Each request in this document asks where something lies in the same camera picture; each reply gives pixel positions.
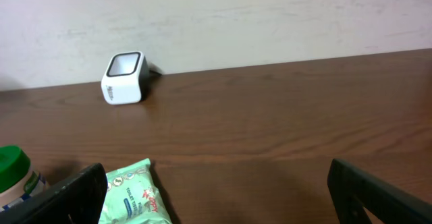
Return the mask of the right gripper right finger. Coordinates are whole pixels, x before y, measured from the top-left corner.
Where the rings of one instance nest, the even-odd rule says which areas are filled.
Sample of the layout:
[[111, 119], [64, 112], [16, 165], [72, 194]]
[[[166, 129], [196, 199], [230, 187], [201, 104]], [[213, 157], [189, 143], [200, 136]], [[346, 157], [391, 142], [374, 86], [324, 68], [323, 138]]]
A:
[[431, 205], [355, 167], [333, 159], [327, 186], [340, 223], [370, 223], [367, 211], [383, 223], [431, 224]]

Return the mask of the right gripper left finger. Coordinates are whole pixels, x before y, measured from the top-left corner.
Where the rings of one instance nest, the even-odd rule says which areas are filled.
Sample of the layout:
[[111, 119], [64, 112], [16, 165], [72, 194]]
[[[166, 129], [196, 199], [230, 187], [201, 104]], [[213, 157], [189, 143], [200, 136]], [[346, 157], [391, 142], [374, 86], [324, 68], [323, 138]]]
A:
[[89, 165], [1, 213], [1, 224], [98, 223], [107, 193], [102, 164]]

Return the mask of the green lid white jar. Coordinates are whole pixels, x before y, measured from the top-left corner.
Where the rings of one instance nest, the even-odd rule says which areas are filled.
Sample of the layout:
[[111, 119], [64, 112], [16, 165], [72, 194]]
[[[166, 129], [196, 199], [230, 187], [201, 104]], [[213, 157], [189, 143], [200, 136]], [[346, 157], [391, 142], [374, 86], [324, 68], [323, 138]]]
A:
[[1, 147], [1, 212], [26, 201], [49, 187], [27, 154], [18, 146]]

